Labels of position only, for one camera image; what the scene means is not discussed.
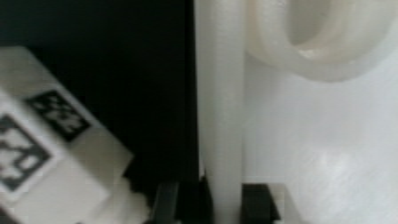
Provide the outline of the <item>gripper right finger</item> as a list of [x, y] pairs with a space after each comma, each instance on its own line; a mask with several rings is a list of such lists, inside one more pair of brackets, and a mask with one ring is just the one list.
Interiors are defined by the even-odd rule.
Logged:
[[242, 194], [242, 224], [274, 224], [281, 220], [267, 184], [245, 184]]

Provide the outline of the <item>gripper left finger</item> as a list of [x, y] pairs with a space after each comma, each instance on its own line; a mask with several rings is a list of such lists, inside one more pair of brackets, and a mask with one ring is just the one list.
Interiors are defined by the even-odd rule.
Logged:
[[165, 182], [160, 184], [151, 216], [146, 224], [179, 224], [178, 212], [179, 183]]

